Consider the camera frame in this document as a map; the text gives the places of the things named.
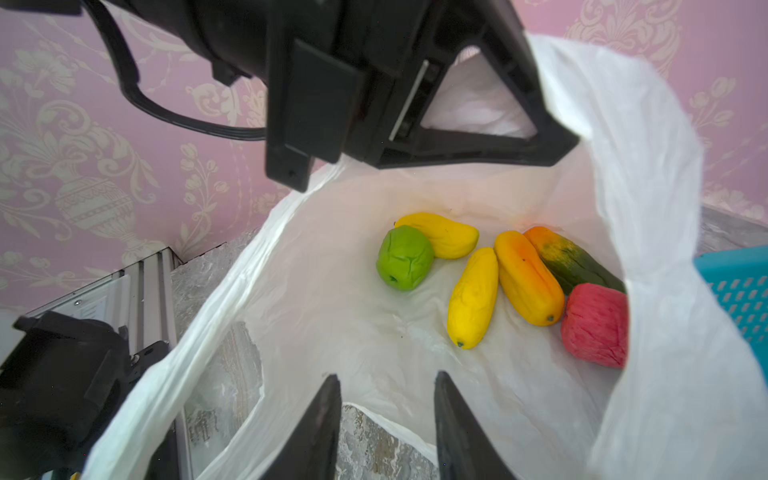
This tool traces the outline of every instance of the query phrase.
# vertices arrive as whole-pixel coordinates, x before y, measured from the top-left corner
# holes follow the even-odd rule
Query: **floral wallpaper pattern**
[[[707,148],[703,202],[768,224],[768,4],[512,0],[531,31],[644,58]],[[215,82],[177,38],[109,6],[158,103],[262,127],[265,87]],[[0,308],[25,312],[169,246],[189,260],[258,228],[287,194],[263,145],[132,108],[86,18],[0,11]]]

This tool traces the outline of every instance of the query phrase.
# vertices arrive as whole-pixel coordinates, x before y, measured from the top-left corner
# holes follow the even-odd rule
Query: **white plastic bag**
[[[582,138],[576,149],[551,168],[378,171],[342,158],[319,170],[306,194],[278,204],[178,347],[144,375],[91,451],[85,478],[141,478],[235,320],[259,348],[263,397],[200,480],[258,478],[331,372],[345,402],[435,461],[439,369],[518,478],[763,477],[768,391],[691,263],[702,150],[677,99],[641,61],[528,40],[550,112]],[[477,65],[456,68],[487,74]],[[494,128],[501,88],[485,96]],[[432,113],[446,124],[462,114]],[[501,293],[479,346],[455,348],[446,308],[466,259],[436,260],[411,293],[389,288],[373,267],[392,223],[418,211],[476,226],[479,247],[505,230],[556,227],[623,270],[623,374],[569,356],[558,326],[528,325]]]

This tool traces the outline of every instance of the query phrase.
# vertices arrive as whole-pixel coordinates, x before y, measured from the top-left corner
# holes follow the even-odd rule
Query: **green and orange papaya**
[[[624,283],[600,265],[583,248],[546,227],[525,232],[541,261],[569,295],[581,283],[593,283],[626,293]]]

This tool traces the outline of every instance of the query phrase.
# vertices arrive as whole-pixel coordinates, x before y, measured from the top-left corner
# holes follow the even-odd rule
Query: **green fruit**
[[[384,237],[376,271],[397,290],[415,289],[429,273],[435,251],[429,239],[416,228],[403,225]]]
[[[586,250],[546,227],[533,227],[525,232],[541,261],[557,279],[563,293],[570,295],[577,285],[592,283],[622,293],[624,283],[600,265]]]

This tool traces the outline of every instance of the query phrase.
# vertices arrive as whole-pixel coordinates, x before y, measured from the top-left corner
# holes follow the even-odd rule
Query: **red fruit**
[[[629,345],[627,296],[604,286],[582,283],[568,296],[560,332],[573,356],[621,368]]]

